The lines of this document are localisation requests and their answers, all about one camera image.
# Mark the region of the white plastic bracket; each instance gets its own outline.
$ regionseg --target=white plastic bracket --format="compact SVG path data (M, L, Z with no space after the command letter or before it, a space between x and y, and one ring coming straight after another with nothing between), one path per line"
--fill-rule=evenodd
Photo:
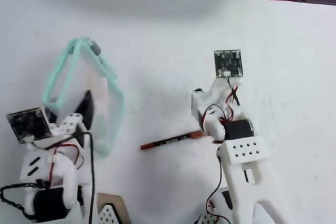
M261 204L276 224L290 223L263 137L226 140L217 156L232 199L234 224L251 224L255 203ZM254 183L246 182L246 169L252 170Z

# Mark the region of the chain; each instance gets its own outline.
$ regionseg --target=chain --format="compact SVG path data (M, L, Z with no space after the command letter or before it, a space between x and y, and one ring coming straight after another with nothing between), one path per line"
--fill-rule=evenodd
M7 203L7 204L11 205L12 207L15 207L15 208L19 209L28 220L34 220L35 215L27 214L25 208L22 205L14 203L14 202L6 199L5 196L4 196L4 190L13 189L13 188L22 188L22 187L42 188L41 185L36 184L36 183L21 183L21 184L13 184L13 185L9 185L9 186L4 186L4 187L0 188L0 199L1 199L2 202Z

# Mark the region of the marker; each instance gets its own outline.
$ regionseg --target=marker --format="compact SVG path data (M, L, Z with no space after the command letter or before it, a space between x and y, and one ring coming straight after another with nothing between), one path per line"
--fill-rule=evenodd
M170 144L170 143L185 140L185 139L188 139L188 138L196 139L196 138L199 138L199 137L202 137L202 136L203 136L202 131L193 131L193 132L186 133L184 135L175 136L175 137L167 138L167 139L160 140L160 141L157 141L157 142L141 145L140 149L147 150L147 149L151 149L151 148L154 148L154 147L157 147L157 146L160 146L160 145Z

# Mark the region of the white table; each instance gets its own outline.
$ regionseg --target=white table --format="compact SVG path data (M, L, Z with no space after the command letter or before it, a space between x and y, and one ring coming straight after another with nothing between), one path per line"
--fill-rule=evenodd
M213 51L242 50L239 98L295 223L334 223L336 7L263 0L0 0L0 184L17 183L24 148L5 114L40 105L46 77L74 37L98 42L118 70L127 112L97 188L121 195L133 223L192 223L219 179L209 137L142 152L197 129L191 91L210 88ZM8 193L22 202L22 191ZM24 218L1 204L8 223Z

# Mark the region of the cable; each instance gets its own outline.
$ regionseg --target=cable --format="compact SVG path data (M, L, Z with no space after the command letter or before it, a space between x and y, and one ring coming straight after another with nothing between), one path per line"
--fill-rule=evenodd
M58 147L56 147L56 149L58 149L60 147L66 147L66 146L73 146L73 147L75 147L77 149L77 156L76 156L76 159L75 159L75 161L73 163L75 165L77 163L77 161L78 161L80 150L79 150L79 148L78 148L78 146L76 144L71 144L71 143L70 144L61 144Z
M89 133L89 132L87 132L87 131L79 132L79 133L74 134L74 135L71 135L71 136L69 136L69 137L67 137L67 138L65 138L65 139L62 139L62 140L56 142L55 144L51 144L51 145L49 145L49 146L47 146L47 147L40 147L40 146L37 146L34 142L32 142L32 144L33 144L36 148L43 149L43 150L46 150L46 151L47 151L47 150L50 150L50 149L52 149L52 148L55 148L55 147L59 146L60 144L65 143L65 142L67 142L67 141L69 141L69 140L71 140L71 139L73 139L73 138L77 138L78 136L85 135L84 133Z
M84 164L84 157L83 156L80 156L80 157L82 158L82 163L80 163L80 165L77 167L77 170L79 170Z
M215 214L212 214L209 212L208 210L208 203L209 203L209 200L210 198L217 192L217 190L219 189L219 187L221 186L220 184L222 183L222 164L221 164L221 159L220 157L218 157L218 161L219 161L219 169L221 171L221 176L219 178L219 183L218 183L218 186L216 187L216 189L210 194L210 196L207 198L206 200L206 204L205 204L205 209L206 209L206 213L208 215L212 215L212 216L215 216L215 217L218 217L218 218L223 218L224 220L227 221L228 224L231 224L231 222L228 220L228 218L226 218L225 216L222 216L222 215L215 215Z
M91 204L90 204L90 216L89 216L89 224L92 224L92 214L93 214L93 201L95 199L95 180L94 180L94 171L95 171L95 166L93 163L93 139L92 139L92 134L88 131L83 132L86 134L89 134L90 136L90 159L91 159L91 175L92 175L92 195L91 195Z
M201 126L202 126L203 129L204 129L204 125L203 125L203 124L204 124L204 120L205 120L205 117L206 117L206 113L207 113L207 111L208 111L212 106L216 106L216 107L218 107L218 108L221 110L221 112L223 113L224 118L226 119L224 110L223 110L220 106L218 106L218 105L215 104L215 103L210 104L210 105L205 109L205 111L204 111L204 113L203 113L203 116L202 116Z
M237 105L240 106L239 99L238 99L237 94L236 94L236 90L231 86L230 78L227 77L226 80L227 80L227 83L229 84L229 86L231 88L233 98L235 99Z
M234 88L234 92L236 93L237 90L238 90L238 86L236 86L236 87ZM225 103L227 103L227 102L229 101L230 97L232 97L232 99L234 99L234 97L233 97L233 93L232 93L232 92L231 92L231 93L229 94L229 96L225 99Z
M38 185L37 183L21 183L21 184L13 184L13 185L9 185L9 186L4 186L4 187L0 188L0 198L1 198L1 201L4 202L4 203L7 203L9 205L11 205L12 207L15 207L15 208L19 209L22 212L22 214L28 220L35 220L36 219L35 215L29 215L29 214L27 214L25 208L22 205L14 203L13 201L10 201L10 200L6 199L5 196L4 196L4 190L12 189L12 188L22 188L22 187L44 188L43 186Z

